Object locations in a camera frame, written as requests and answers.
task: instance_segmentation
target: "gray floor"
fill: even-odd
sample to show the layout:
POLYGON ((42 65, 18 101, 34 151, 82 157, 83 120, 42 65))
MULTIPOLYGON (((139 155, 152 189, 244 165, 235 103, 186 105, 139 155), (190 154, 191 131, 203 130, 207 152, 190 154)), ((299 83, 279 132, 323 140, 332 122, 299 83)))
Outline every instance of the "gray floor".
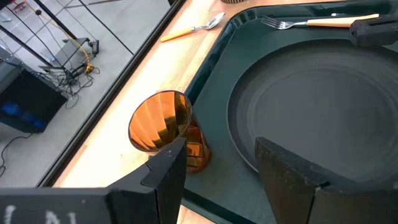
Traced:
MULTIPOLYGON (((98 0, 84 0, 85 3, 98 0)), ((89 37, 100 41, 100 53, 93 59, 93 65, 101 70, 101 74, 93 75, 94 84, 79 92, 80 99, 72 109, 62 107, 54 119, 42 134, 34 134, 29 139, 18 139, 13 142, 5 153, 6 171, 0 178, 0 187, 33 187, 50 167, 54 159, 66 146, 81 123, 86 119, 91 110, 110 87, 122 68, 132 55, 91 15, 84 7, 69 8, 69 12, 63 6, 80 5, 77 0, 46 0, 44 4, 77 36, 89 37), (75 17, 90 32, 93 37, 77 22, 75 17)), ((89 8, 129 47, 133 52, 141 46, 149 33, 153 30, 160 18, 169 8, 166 0, 122 0, 95 4, 89 8)), ((3 22, 2 25, 26 42, 37 52, 42 52, 45 47, 38 38, 14 17, 7 9, 1 12, 12 18, 11 22, 3 22)), ((51 24, 47 28, 54 35, 53 40, 49 30, 44 27, 39 18, 32 13, 29 7, 25 7, 17 13, 18 17, 37 33, 48 45, 49 49, 56 53, 59 46, 63 45, 65 35, 51 24)), ((8 36, 0 33, 3 42, 0 45, 9 47, 24 63, 35 70, 42 62, 21 48, 8 36)), ((87 52, 91 49, 84 46, 87 52)), ((74 66, 84 59, 82 52, 78 52, 73 58, 74 66)), ((0 143, 0 150, 10 140, 6 138, 0 143)))

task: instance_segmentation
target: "black plate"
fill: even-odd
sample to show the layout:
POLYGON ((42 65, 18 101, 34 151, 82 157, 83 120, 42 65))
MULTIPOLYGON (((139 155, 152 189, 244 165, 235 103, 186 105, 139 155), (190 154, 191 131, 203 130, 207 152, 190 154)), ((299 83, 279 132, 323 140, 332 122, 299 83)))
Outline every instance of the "black plate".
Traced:
POLYGON ((246 70, 229 101, 229 130, 254 169, 254 140, 264 136, 349 179, 381 180, 398 171, 397 105, 395 52, 314 40, 246 70))

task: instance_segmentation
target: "spoon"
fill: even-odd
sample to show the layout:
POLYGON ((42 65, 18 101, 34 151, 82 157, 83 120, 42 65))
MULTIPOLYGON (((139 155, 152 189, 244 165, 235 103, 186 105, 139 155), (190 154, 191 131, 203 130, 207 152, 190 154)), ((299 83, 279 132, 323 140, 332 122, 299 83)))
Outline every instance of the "spoon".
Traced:
POLYGON ((174 34, 169 34, 169 35, 166 35, 166 36, 160 38, 160 41, 165 42, 165 41, 174 39, 176 37, 181 37, 182 35, 187 35, 187 34, 190 34, 192 32, 195 32, 195 31, 198 31, 201 29, 206 29, 206 30, 211 29, 214 26, 216 26, 219 22, 221 22, 223 20, 224 16, 225 16, 225 12, 219 13, 219 14, 217 14, 217 16, 215 16, 210 21, 208 21, 205 26, 191 27, 191 28, 188 28, 185 30, 181 30, 180 32, 176 32, 174 34))

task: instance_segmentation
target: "orange glass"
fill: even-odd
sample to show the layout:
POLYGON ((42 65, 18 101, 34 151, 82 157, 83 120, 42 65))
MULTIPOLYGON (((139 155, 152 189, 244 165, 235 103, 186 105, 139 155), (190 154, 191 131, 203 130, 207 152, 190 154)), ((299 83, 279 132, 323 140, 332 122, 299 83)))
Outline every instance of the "orange glass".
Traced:
POLYGON ((129 123, 131 144, 150 155, 181 137, 187 139, 187 172, 201 171, 210 159, 210 150, 188 97, 178 91, 152 95, 141 103, 129 123))

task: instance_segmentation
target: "wooden countertop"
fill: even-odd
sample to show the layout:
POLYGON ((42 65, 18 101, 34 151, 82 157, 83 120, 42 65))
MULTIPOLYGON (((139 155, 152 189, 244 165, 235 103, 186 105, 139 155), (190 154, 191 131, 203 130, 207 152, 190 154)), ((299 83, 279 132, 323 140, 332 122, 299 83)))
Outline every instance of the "wooden countertop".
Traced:
POLYGON ((164 43, 158 40, 54 187, 105 187, 142 165, 147 154, 134 149, 127 137, 129 120, 140 103, 159 90, 184 92, 224 25, 236 13, 254 6, 305 2, 322 1, 248 0, 225 4, 220 0, 187 0, 162 35, 206 24, 220 12, 226 16, 212 30, 164 43))

